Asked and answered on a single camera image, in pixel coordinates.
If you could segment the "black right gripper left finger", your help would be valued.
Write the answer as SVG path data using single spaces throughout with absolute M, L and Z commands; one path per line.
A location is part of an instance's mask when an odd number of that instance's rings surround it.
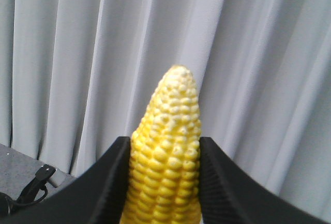
M 49 196 L 43 165 L 17 199 L 1 193 L 1 223 L 119 223 L 128 189 L 130 138 L 117 137 L 84 174 Z

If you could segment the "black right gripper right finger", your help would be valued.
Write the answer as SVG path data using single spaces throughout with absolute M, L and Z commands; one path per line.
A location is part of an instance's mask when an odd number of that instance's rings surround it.
M 210 137 L 200 138 L 199 200 L 204 223 L 324 223 L 268 191 Z

